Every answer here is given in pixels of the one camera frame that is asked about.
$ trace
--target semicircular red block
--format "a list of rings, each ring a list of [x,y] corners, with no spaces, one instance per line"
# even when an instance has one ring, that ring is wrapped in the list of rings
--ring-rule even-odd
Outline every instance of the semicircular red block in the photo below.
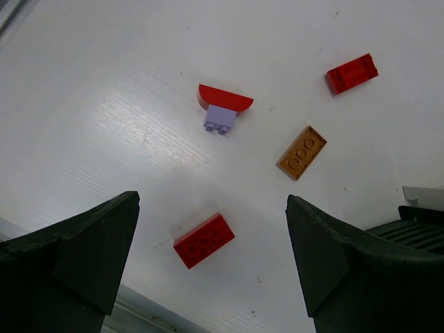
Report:
[[[219,106],[236,112],[247,110],[252,104],[253,99],[225,90],[199,85],[198,102],[202,108],[208,109],[209,105]]]

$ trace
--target scratch mark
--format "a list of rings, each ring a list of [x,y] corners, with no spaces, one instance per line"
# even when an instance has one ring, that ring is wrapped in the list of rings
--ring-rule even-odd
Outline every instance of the scratch mark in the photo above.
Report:
[[[321,47],[321,49],[318,51],[318,53],[316,54],[316,57],[315,58],[317,58],[320,54],[321,54],[321,52],[322,52],[322,50],[324,49],[324,46],[322,46]]]
[[[164,245],[164,244],[166,244],[166,243],[168,243],[168,242],[169,242],[169,239],[167,239],[166,241],[164,241],[164,242],[162,242],[162,243],[156,245],[153,249],[159,248],[159,246],[162,246],[162,245]]]

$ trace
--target lavender lego brick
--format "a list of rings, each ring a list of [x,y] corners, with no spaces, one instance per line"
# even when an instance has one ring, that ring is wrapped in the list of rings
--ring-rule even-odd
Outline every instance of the lavender lego brick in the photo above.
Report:
[[[217,130],[219,133],[225,134],[233,128],[236,115],[236,111],[210,105],[203,125],[206,130]]]

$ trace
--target purple lego brick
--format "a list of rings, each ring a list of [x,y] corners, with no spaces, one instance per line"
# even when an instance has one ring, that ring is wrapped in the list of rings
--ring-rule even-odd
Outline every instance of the purple lego brick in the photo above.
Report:
[[[233,128],[236,115],[236,111],[210,105],[203,125],[206,130],[217,130],[219,133],[225,134]]]

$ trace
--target red block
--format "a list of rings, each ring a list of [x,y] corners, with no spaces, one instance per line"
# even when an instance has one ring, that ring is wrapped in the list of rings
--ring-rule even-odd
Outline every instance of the red block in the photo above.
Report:
[[[378,75],[370,54],[363,55],[327,72],[328,80],[335,94],[356,87]]]
[[[207,85],[199,85],[198,102],[205,110],[208,109],[209,105],[214,105],[236,111],[239,114],[247,110],[253,104],[253,101],[250,97],[226,92]]]
[[[215,214],[174,242],[174,250],[190,269],[234,239],[222,215]]]

